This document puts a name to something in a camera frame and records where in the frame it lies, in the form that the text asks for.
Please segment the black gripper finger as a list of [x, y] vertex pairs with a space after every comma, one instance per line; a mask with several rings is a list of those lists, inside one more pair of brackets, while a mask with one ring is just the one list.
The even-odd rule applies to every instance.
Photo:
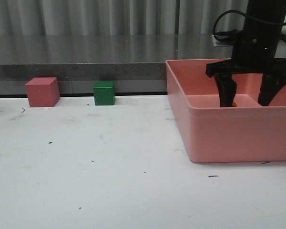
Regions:
[[268, 106], [284, 86], [286, 86], [286, 73], [263, 74], [258, 103], [261, 106]]
[[237, 84], [230, 73], [214, 76], [220, 99], [220, 107], [233, 107]]

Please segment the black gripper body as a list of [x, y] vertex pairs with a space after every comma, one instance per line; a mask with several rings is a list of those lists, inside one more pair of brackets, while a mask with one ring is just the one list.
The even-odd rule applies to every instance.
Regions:
[[225, 61], [208, 63], [208, 77], [220, 74], [277, 73], [286, 71], [286, 58], [276, 58], [279, 36], [258, 36], [238, 32], [232, 56]]

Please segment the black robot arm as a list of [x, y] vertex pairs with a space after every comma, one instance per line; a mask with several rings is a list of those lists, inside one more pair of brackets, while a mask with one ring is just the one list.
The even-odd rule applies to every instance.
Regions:
[[286, 86], [286, 58], [275, 58], [282, 27], [286, 25], [286, 0], [250, 0], [242, 30], [233, 31], [230, 59], [206, 66], [206, 75], [215, 79], [221, 107], [231, 107], [237, 84], [233, 74], [261, 73], [258, 103], [268, 106]]

